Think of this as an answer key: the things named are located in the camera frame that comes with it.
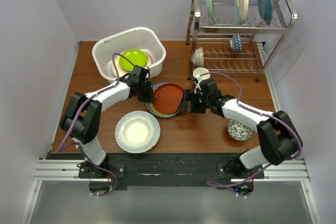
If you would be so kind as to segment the red fluted plate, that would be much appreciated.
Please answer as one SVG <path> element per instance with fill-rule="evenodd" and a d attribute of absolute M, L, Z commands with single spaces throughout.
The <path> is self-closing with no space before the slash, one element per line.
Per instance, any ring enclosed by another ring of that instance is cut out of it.
<path fill-rule="evenodd" d="M 166 83 L 156 88 L 154 91 L 154 108 L 164 114 L 173 114 L 177 112 L 184 90 L 177 84 Z"/>

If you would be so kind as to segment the white scalloped plate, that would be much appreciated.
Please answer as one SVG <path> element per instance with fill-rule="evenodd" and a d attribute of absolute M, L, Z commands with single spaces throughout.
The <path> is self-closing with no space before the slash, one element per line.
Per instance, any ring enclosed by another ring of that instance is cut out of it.
<path fill-rule="evenodd" d="M 116 143 L 124 151 L 140 154 L 154 147 L 161 134 L 158 120 L 145 111 L 133 111 L 123 116 L 115 127 Z"/>

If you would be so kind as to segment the lime green plate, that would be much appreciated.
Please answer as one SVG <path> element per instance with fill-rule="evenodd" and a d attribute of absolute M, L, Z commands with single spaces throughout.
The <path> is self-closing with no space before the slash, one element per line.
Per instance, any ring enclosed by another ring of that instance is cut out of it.
<path fill-rule="evenodd" d="M 148 61 L 147 55 L 139 49 L 129 49 L 121 54 L 124 57 L 119 58 L 120 67 L 128 72 L 133 70 L 133 65 L 129 61 L 140 67 L 144 67 Z"/>

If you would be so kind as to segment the pink plate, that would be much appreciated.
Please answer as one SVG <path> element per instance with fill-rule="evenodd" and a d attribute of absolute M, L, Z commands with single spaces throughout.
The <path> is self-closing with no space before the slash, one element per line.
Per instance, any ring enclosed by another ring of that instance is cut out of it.
<path fill-rule="evenodd" d="M 151 65 L 151 64 L 154 64 L 155 63 L 155 60 L 154 58 L 148 53 L 148 52 L 145 52 L 147 57 L 148 57 L 148 66 Z"/>

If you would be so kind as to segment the blue rimmed yellow plate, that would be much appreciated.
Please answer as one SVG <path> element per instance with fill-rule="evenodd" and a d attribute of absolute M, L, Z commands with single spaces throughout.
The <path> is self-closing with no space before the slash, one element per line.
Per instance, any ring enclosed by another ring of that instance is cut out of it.
<path fill-rule="evenodd" d="M 158 83 L 156 85 L 153 86 L 153 91 L 155 91 L 157 88 L 159 88 L 160 86 L 162 85 L 165 85 L 167 84 L 167 82 L 162 82 L 162 83 Z M 159 112 L 153 105 L 152 102 L 146 102 L 145 103 L 147 109 L 155 116 L 158 116 L 160 118 L 171 118 L 173 116 L 176 116 L 178 114 L 178 112 L 175 112 L 175 113 L 171 113 L 171 114 L 165 114 L 165 113 L 162 113 L 162 112 Z"/>

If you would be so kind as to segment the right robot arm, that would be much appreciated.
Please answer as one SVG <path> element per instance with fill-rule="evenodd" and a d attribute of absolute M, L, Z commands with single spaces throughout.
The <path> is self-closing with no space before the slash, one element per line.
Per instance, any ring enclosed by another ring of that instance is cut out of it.
<path fill-rule="evenodd" d="M 251 148 L 225 166 L 226 173 L 246 178 L 256 166 L 269 163 L 279 165 L 300 155 L 303 142 L 289 115 L 284 111 L 271 113 L 238 101 L 229 94 L 223 95 L 215 80 L 200 82 L 195 90 L 184 90 L 177 111 L 204 114 L 206 110 L 223 118 L 235 120 L 258 134 L 259 146 Z"/>

